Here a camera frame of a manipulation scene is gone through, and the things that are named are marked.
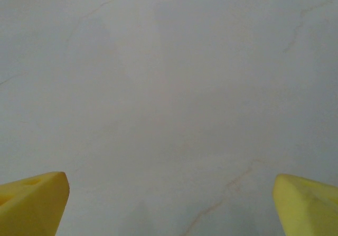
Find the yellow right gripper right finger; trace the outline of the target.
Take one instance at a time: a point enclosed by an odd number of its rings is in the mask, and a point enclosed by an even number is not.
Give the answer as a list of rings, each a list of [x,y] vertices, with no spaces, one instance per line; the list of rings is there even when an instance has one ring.
[[[279,174],[273,199],[285,236],[338,236],[338,187]]]

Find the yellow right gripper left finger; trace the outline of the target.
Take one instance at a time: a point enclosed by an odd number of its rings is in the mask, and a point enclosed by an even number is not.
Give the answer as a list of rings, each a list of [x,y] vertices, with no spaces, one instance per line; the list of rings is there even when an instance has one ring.
[[[70,194],[64,172],[0,185],[0,236],[55,236]]]

